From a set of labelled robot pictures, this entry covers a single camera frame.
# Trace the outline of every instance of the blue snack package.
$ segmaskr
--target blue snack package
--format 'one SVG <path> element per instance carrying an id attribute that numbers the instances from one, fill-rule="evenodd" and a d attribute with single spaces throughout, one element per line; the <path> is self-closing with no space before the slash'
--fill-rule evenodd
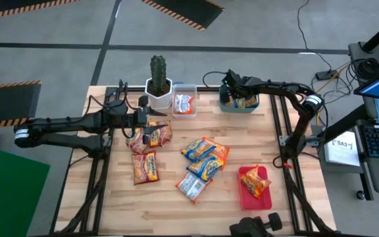
<path id="1" fill-rule="evenodd" d="M 217 157 L 209 157 L 203 161 L 192 163 L 187 167 L 187 170 L 191 171 L 202 181 L 209 181 L 220 168 L 223 167 L 223 161 Z"/>
<path id="2" fill-rule="evenodd" d="M 215 145 L 211 145 L 205 140 L 199 139 L 181 150 L 181 153 L 191 162 L 198 162 L 206 158 L 215 148 Z"/>

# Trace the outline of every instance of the white pot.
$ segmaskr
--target white pot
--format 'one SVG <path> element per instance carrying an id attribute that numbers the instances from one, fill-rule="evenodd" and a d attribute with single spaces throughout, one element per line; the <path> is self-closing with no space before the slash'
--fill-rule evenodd
<path id="1" fill-rule="evenodd" d="M 169 78 L 166 78 L 166 80 L 168 80 L 170 84 L 169 92 L 160 97 L 156 97 L 149 93 L 149 82 L 151 81 L 151 78 L 145 81 L 144 92 L 149 96 L 151 106 L 154 109 L 167 109 L 170 107 L 170 104 L 172 103 L 172 80 Z"/>

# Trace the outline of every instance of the yellow and black striped tape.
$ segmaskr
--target yellow and black striped tape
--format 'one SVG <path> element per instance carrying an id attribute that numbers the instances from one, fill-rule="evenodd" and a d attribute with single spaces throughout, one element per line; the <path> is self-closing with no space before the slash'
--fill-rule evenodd
<path id="1" fill-rule="evenodd" d="M 31 119 L 33 119 L 33 118 L 16 118 L 16 119 L 2 120 L 2 121 L 0 121 L 0 127 L 23 124 L 26 121 L 29 121 Z"/>
<path id="2" fill-rule="evenodd" d="M 210 4 L 212 4 L 212 5 L 214 5 L 214 6 L 216 6 L 216 7 L 218 7 L 218 8 L 220 8 L 220 9 L 222 9 L 222 10 L 224 10 L 224 7 L 220 6 L 217 3 L 213 3 L 212 1 L 209 1 L 209 0 L 205 0 L 205 1 L 208 2 L 208 3 L 210 3 Z"/>
<path id="3" fill-rule="evenodd" d="M 174 11 L 171 11 L 169 9 L 167 9 L 166 7 L 162 6 L 162 5 L 159 5 L 157 3 L 154 3 L 153 1 L 150 1 L 150 0 L 142 0 L 143 3 L 149 5 L 149 6 L 152 6 L 154 8 L 156 8 L 157 10 L 163 12 L 163 13 L 166 13 L 168 14 L 169 16 L 175 18 L 176 20 L 180 20 L 182 21 L 183 23 L 189 25 L 189 26 L 192 26 L 194 27 L 195 29 L 197 30 L 200 30 L 200 31 L 205 31 L 205 28 L 202 27 L 202 25 L 200 24 L 197 24 L 196 22 L 193 22 L 192 20 L 184 17 L 184 16 L 181 16 L 179 15 L 178 13 L 174 12 Z"/>
<path id="4" fill-rule="evenodd" d="M 80 1 L 80 0 L 54 0 L 54 1 L 47 2 L 47 3 L 30 5 L 30 6 L 26 6 L 26 7 L 19 7 L 19 8 L 16 8 L 16 9 L 10 9 L 10 10 L 5 10 L 5 11 L 0 11 L 0 17 L 1 16 L 9 16 L 9 15 L 18 14 L 18 13 L 25 13 L 25 12 L 28 12 L 28 11 L 34 11 L 34 10 L 44 9 L 44 8 L 47 8 L 47 7 L 53 7 L 53 6 L 62 5 L 62 4 L 65 4 L 65 3 L 73 3 L 73 2 L 77 2 L 77 1 Z"/>
<path id="5" fill-rule="evenodd" d="M 33 84 L 42 84 L 42 81 L 6 83 L 6 84 L 0 84 L 0 88 L 7 88 L 7 87 L 12 87 L 12 86 L 25 86 L 25 85 L 33 85 Z"/>

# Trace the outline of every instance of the red tray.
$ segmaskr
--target red tray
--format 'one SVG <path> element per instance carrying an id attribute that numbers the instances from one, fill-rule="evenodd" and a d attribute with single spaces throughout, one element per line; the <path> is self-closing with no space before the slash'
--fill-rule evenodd
<path id="1" fill-rule="evenodd" d="M 241 167 L 238 172 L 238 184 L 240 187 L 241 207 L 245 210 L 269 210 L 272 207 L 270 186 L 264 189 L 260 199 L 255 198 L 249 190 L 241 183 L 241 176 L 254 167 Z M 258 175 L 267 179 L 267 170 L 259 167 Z"/>

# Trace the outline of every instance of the green screen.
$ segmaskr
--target green screen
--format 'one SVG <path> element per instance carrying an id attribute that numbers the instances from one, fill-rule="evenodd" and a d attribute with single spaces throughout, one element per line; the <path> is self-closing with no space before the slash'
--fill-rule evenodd
<path id="1" fill-rule="evenodd" d="M 0 236 L 25 237 L 49 165 L 0 151 Z"/>

